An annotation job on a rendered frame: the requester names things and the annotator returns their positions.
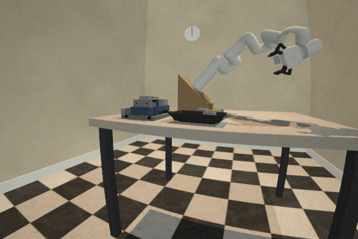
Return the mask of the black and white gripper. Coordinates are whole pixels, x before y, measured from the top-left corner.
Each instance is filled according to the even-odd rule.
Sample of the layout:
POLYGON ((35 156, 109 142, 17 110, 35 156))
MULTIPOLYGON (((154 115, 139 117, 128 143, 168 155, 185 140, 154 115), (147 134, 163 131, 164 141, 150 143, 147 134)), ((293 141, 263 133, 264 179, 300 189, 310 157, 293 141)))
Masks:
POLYGON ((281 73, 291 75, 292 68, 300 64, 304 58, 304 52, 298 45, 286 48, 282 43, 279 43, 275 51, 270 53, 268 57, 272 57, 276 54, 279 55, 282 64, 282 69, 274 72, 276 75, 281 73), (280 47, 283 49, 279 50, 280 47), (286 72, 287 69, 288 72, 286 72))

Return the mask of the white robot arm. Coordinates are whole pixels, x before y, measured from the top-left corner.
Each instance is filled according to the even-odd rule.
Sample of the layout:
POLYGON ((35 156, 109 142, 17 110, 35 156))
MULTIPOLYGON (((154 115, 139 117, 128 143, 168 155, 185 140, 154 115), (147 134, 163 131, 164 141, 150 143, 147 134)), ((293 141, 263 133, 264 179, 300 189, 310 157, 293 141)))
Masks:
POLYGON ((310 40, 310 30, 307 27, 291 26, 281 31, 263 30, 261 39, 263 44, 259 44, 253 33, 247 32, 243 34, 232 46, 224 53, 224 57, 228 63, 219 55, 215 56, 209 65, 190 83, 199 91, 216 75, 217 70, 225 75, 237 67, 241 58, 241 53, 245 45, 248 46, 252 54, 260 54, 275 48, 279 43, 284 43, 288 34, 295 33, 295 45, 298 45, 304 52, 304 58, 319 53, 323 44, 319 39, 310 40))

